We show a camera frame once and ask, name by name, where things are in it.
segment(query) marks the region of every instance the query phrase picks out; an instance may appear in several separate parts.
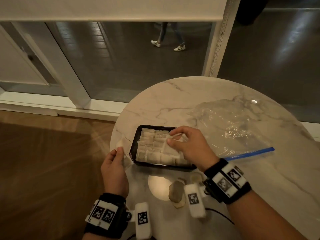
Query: sneaker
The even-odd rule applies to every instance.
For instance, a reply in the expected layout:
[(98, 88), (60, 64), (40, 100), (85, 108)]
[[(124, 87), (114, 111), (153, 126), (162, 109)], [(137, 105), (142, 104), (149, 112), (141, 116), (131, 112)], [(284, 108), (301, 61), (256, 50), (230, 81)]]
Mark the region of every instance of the sneaker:
[(151, 44), (155, 45), (156, 47), (161, 47), (161, 44), (158, 44), (157, 41), (151, 40)]
[(183, 46), (178, 46), (177, 48), (173, 49), (174, 51), (184, 51), (186, 49), (186, 46), (183, 45)]

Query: hand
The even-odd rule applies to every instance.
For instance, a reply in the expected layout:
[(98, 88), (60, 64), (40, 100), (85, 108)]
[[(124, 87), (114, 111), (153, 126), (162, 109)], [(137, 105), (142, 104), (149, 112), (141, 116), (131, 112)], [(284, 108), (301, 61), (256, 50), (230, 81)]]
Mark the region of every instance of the hand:
[(123, 148), (118, 147), (108, 153), (101, 165), (105, 193), (112, 193), (126, 198), (129, 194), (129, 182), (122, 165)]
[(184, 158), (196, 165), (200, 171), (206, 171), (219, 161), (219, 158), (211, 150), (200, 130), (188, 126), (180, 126), (173, 129), (170, 135), (173, 136), (178, 133), (184, 133), (188, 137), (188, 141), (182, 142), (168, 139), (168, 145), (177, 151), (181, 151)]

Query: black wrist strap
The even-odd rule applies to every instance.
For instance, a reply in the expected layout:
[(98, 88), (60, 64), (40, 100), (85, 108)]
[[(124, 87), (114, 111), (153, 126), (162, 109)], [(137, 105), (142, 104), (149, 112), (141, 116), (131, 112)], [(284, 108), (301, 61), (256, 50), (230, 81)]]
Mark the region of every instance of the black wrist strap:
[(126, 199), (112, 193), (102, 194), (86, 218), (84, 233), (90, 232), (107, 238), (121, 238), (128, 226)]
[(204, 174), (208, 179), (203, 183), (210, 195), (218, 202), (231, 204), (251, 190), (243, 172), (223, 158), (207, 169)]

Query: white marble tabletop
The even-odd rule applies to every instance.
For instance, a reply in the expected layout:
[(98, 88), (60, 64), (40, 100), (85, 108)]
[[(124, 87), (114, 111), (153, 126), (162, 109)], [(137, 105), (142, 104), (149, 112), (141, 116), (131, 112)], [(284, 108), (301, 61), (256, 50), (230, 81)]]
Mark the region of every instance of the white marble tabletop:
[[(187, 115), (202, 102), (238, 100), (251, 120), (268, 138), (274, 152), (235, 160), (252, 188), (308, 239), (320, 236), (320, 150), (312, 137), (281, 105), (249, 87), (212, 77), (167, 80), (138, 94), (120, 114), (110, 149), (125, 136), (132, 142), (139, 125), (195, 126)], [(127, 205), (148, 202), (153, 236), (157, 240), (240, 239), (235, 227), (220, 215), (206, 219), (190, 216), (186, 206), (176, 209), (168, 199), (168, 186), (190, 173), (132, 165), (126, 170), (130, 193)], [(207, 197), (206, 207), (229, 216), (226, 206)], [(130, 224), (122, 238), (134, 233)]]

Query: rectangular tray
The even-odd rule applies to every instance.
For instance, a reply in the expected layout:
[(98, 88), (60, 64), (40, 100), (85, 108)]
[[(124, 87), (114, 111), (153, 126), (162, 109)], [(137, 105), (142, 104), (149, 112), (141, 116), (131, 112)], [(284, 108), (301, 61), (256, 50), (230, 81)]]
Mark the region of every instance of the rectangular tray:
[(130, 149), (131, 159), (136, 165), (156, 167), (156, 168), (166, 168), (166, 169), (173, 169), (173, 170), (180, 170), (180, 171), (192, 171), (197, 168), (195, 165), (192, 165), (192, 167), (186, 167), (186, 166), (173, 166), (173, 165), (164, 165), (164, 164), (155, 164), (155, 163), (149, 163), (149, 162), (136, 161), (136, 155), (138, 150), (138, 140), (140, 139), (142, 128), (154, 129), (158, 131), (169, 131), (169, 132), (175, 129), (175, 127), (144, 125), (144, 124), (138, 126), (136, 130), (136, 134), (134, 135), (131, 149)]

